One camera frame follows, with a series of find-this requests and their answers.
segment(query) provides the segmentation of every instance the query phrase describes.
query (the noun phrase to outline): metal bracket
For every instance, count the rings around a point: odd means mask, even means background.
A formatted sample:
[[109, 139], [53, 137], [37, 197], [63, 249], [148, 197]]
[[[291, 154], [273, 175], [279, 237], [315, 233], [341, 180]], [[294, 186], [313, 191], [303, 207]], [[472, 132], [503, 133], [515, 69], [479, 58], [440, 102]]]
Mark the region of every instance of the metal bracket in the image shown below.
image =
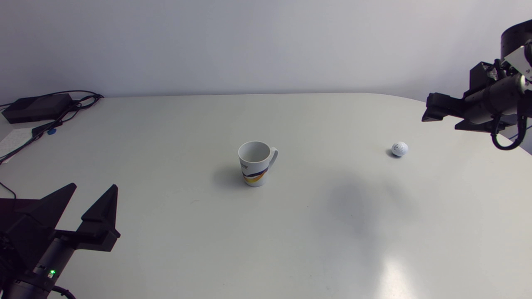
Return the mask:
[[510, 63], [521, 75], [525, 76], [529, 81], [532, 81], [532, 66], [525, 58], [525, 46], [520, 46], [508, 54], [504, 60]]

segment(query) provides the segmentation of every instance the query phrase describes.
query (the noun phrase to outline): mug rim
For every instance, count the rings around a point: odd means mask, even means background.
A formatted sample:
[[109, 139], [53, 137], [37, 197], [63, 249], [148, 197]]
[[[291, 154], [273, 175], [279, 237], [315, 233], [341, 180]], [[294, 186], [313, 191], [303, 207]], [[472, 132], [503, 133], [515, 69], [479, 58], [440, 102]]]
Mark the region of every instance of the mug rim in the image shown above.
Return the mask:
[[[251, 162], [251, 161], [248, 161], [248, 160], [242, 158], [242, 157], [240, 156], [240, 149], [241, 149], [244, 145], [246, 145], [246, 144], [248, 144], [248, 143], [252, 143], [252, 142], [262, 143], [262, 144], [264, 144], [265, 146], [267, 146], [267, 147], [268, 147], [268, 156], [267, 156], [266, 158], [264, 158], [263, 160], [261, 160], [261, 161], [257, 161], [257, 162]], [[244, 143], [243, 145], [240, 145], [240, 147], [238, 148], [238, 152], [237, 152], [237, 153], [238, 153], [238, 157], [240, 158], [240, 160], [242, 160], [242, 161], [244, 161], [244, 162], [246, 162], [246, 163], [262, 163], [262, 162], [266, 161], [266, 160], [271, 156], [271, 146], [269, 146], [266, 142], [262, 142], [262, 141], [259, 141], [259, 140], [252, 140], [252, 141], [248, 141], [248, 142]]]

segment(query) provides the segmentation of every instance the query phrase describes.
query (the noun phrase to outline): paper sheet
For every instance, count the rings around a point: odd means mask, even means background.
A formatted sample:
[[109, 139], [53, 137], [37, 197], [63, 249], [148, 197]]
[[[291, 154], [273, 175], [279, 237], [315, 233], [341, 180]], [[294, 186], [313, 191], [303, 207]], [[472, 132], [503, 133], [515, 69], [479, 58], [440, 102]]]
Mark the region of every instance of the paper sheet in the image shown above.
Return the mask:
[[33, 128], [14, 129], [0, 142], [0, 158], [16, 150], [31, 139]]

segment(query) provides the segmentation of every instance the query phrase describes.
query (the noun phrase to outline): black power adapter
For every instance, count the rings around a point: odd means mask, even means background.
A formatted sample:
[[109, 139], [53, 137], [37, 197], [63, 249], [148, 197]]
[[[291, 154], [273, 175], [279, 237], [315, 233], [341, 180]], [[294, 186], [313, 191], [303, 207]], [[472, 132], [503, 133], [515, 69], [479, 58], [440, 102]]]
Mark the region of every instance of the black power adapter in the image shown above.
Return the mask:
[[9, 123], [56, 120], [73, 104], [69, 94], [24, 97], [16, 100], [2, 115]]

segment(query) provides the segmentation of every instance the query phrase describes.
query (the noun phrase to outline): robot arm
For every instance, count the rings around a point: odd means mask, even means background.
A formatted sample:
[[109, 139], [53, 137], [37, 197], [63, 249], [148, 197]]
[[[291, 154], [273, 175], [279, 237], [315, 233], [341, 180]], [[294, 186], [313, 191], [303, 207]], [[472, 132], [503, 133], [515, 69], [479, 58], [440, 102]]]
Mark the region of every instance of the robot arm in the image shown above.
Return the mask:
[[[480, 62], [469, 72], [469, 90], [461, 99], [431, 93], [421, 121], [462, 118], [455, 129], [491, 133], [501, 150], [518, 147], [525, 137], [527, 118], [532, 117], [532, 20], [517, 24], [501, 36], [501, 59]], [[497, 134], [518, 126], [518, 137], [501, 146]]]

